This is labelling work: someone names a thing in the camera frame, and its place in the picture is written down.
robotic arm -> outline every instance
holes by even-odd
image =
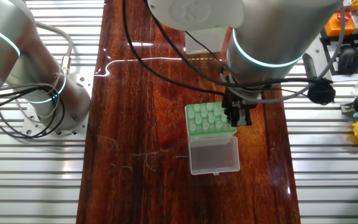
[[[90,96],[66,75],[42,43],[30,9],[21,0],[0,0],[0,87],[5,82],[15,86],[57,83],[56,90],[66,111],[59,128],[69,129],[88,114]],[[50,95],[34,92],[25,98],[41,121],[50,119],[46,115],[55,107]],[[59,114],[62,114],[61,106],[57,108]]]
[[[254,83],[285,77],[302,58],[342,0],[149,0],[154,16],[178,30],[233,27],[227,50],[228,82]],[[226,90],[223,107],[232,126],[250,125],[260,90]]]

orange device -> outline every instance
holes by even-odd
[[[336,12],[328,21],[328,23],[324,26],[324,29],[326,30],[328,37],[339,37],[339,34],[341,33],[341,13]],[[345,35],[351,35],[354,30],[356,29],[356,26],[354,25],[353,19],[350,15],[350,13],[345,13]]]

wooden table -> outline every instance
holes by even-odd
[[[178,59],[141,0],[127,3],[127,16],[148,65],[177,81],[224,91]],[[184,47],[182,32],[165,30]],[[188,58],[218,78],[210,56]],[[193,176],[185,105],[221,97],[143,69],[129,50],[120,0],[106,1],[96,71],[77,223],[300,223],[282,104],[259,105],[251,112],[253,125],[238,129],[239,172]]]

black cable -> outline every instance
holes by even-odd
[[[266,90],[281,90],[281,91],[287,91],[289,93],[297,93],[297,91],[292,91],[292,90],[284,90],[282,88],[269,88],[269,89],[266,89]]]
[[[53,99],[54,94],[57,94],[56,90],[55,90],[55,92],[54,92],[53,94],[51,94],[51,93],[49,94],[52,99]],[[56,106],[55,100],[52,100],[52,103],[53,103],[53,107],[55,107],[55,106]],[[23,134],[22,132],[20,132],[20,131],[18,131],[17,129],[13,128],[13,127],[5,120],[4,116],[3,116],[2,113],[1,113],[1,110],[0,110],[0,118],[1,118],[1,120],[6,124],[6,126],[8,126],[9,128],[11,128],[15,133],[20,134],[21,136],[23,136],[23,137],[25,137],[25,138],[27,138],[27,139],[32,139],[32,138],[38,138],[39,136],[44,137],[44,133],[48,130],[49,127],[51,127],[51,125],[53,124],[53,122],[54,122],[54,120],[55,120],[55,118],[56,118],[56,110],[53,112],[52,119],[51,119],[51,121],[48,123],[48,125],[45,127],[45,129],[43,129],[41,132],[39,132],[38,134],[33,135],[33,136],[30,136],[30,135],[27,135],[27,134]]]
[[[28,89],[20,90],[20,91],[14,91],[12,93],[0,94],[0,98],[7,97],[7,96],[16,96],[21,93],[27,93],[28,91],[31,91],[31,90],[41,90],[41,89],[42,89],[42,87],[39,86],[39,87],[28,88]]]
[[[216,61],[218,61],[221,65],[223,65],[223,67],[229,68],[228,65],[226,65],[225,63],[223,63],[213,52],[212,50],[210,50],[209,48],[207,48],[203,43],[201,43],[200,41],[198,41],[196,38],[194,38],[189,32],[185,31],[186,34],[192,38],[197,44],[200,44],[200,46],[204,47],[205,50],[207,50],[209,52],[209,54],[211,54],[212,57],[214,57],[216,59]]]
[[[12,101],[14,101],[14,100],[16,100],[16,99],[19,99],[20,97],[26,96],[27,94],[32,93],[32,92],[34,92],[34,91],[36,91],[36,90],[39,90],[39,88],[36,88],[36,89],[33,88],[31,91],[24,92],[24,93],[22,93],[22,94],[20,94],[20,95],[17,95],[17,96],[15,96],[15,97],[13,97],[13,98],[11,98],[11,99],[9,99],[9,100],[3,102],[3,103],[0,103],[0,106],[4,106],[5,104],[8,104],[8,103],[10,103],[10,102],[12,102]]]
[[[129,36],[129,31],[128,31],[128,25],[127,25],[127,16],[126,16],[126,0],[122,0],[122,18],[124,19],[124,31],[125,31],[125,35],[126,35],[126,38],[127,38],[127,41],[128,41],[128,44],[129,44],[129,47],[131,48],[131,51],[132,53],[135,55],[136,59],[140,62],[140,64],[145,67],[148,71],[150,71],[151,73],[153,73],[155,76],[161,78],[162,80],[164,81],[167,81],[167,82],[170,82],[174,85],[178,85],[178,86],[181,86],[181,87],[184,87],[184,88],[187,88],[187,89],[191,89],[191,90],[194,90],[194,91],[200,91],[200,92],[203,92],[203,93],[210,93],[210,94],[215,94],[215,95],[220,95],[220,96],[224,96],[224,93],[223,92],[220,92],[220,91],[213,91],[213,90],[204,90],[204,89],[201,89],[201,88],[197,88],[197,87],[193,87],[193,86],[189,86],[189,85],[186,85],[184,83],[180,83],[180,82],[177,82],[175,80],[171,80],[159,73],[157,73],[155,70],[153,70],[152,68],[150,68],[148,65],[146,65],[146,63],[144,63],[144,61],[142,60],[142,58],[139,56],[139,54],[136,52],[133,44],[132,44],[132,40]]]
[[[226,65],[225,63],[223,63],[209,48],[207,48],[207,46],[205,46],[204,44],[202,44],[200,41],[198,41],[195,37],[193,37],[191,34],[189,34],[189,32],[185,31],[187,35],[189,35],[189,37],[191,37],[197,44],[200,44],[200,46],[202,46],[205,50],[207,50],[209,52],[209,54],[214,57],[216,59],[216,61],[218,61],[219,63],[221,63],[224,67],[228,68],[228,65]],[[266,91],[266,90],[281,90],[281,91],[286,91],[289,93],[298,93],[297,91],[291,91],[291,90],[284,90],[282,88],[265,88],[265,89],[250,89],[250,88],[245,88],[246,90],[261,90],[261,91]]]
[[[62,104],[62,118],[60,119],[60,121],[57,123],[57,125],[49,132],[47,133],[43,133],[43,135],[41,136],[34,136],[34,137],[31,137],[31,138],[42,138],[42,137],[45,137],[45,136],[48,136],[49,134],[53,133],[60,125],[61,123],[63,122],[64,120],[64,117],[65,117],[65,114],[66,114],[66,109],[65,109],[65,105],[64,105],[64,102],[62,100],[60,100],[60,103]],[[9,135],[10,137],[13,137],[13,138],[18,138],[18,139],[31,139],[31,138],[28,138],[28,137],[23,137],[23,136],[15,136],[14,134],[6,131],[1,125],[0,125],[0,129],[7,135]]]
[[[268,80],[264,82],[255,82],[255,83],[247,83],[247,84],[240,84],[240,83],[225,83],[220,82],[218,80],[215,80],[208,75],[204,74],[202,71],[200,71],[198,68],[196,68],[192,63],[190,63],[185,56],[179,51],[179,49],[175,46],[175,44],[172,42],[172,40],[169,38],[168,34],[164,31],[163,27],[161,26],[161,23],[158,21],[158,19],[153,15],[151,9],[149,8],[149,4],[147,3],[147,0],[144,0],[144,4],[146,5],[146,8],[149,10],[155,24],[157,25],[158,29],[164,36],[165,40],[171,45],[171,47],[174,49],[174,51],[179,55],[179,57],[189,66],[191,67],[195,72],[197,72],[201,77],[207,79],[210,82],[213,82],[218,85],[226,86],[226,87],[236,87],[236,88],[246,88],[246,87],[253,87],[253,86],[263,86],[263,85],[273,85],[278,83],[285,83],[285,82],[308,82],[308,83],[315,83],[315,84],[326,84],[327,82],[331,82],[329,80],[323,80],[320,78],[281,78],[276,80]]]

red button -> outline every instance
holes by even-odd
[[[341,21],[341,13],[337,14],[338,21]],[[348,12],[345,12],[345,22],[349,21],[351,19],[351,14]]]

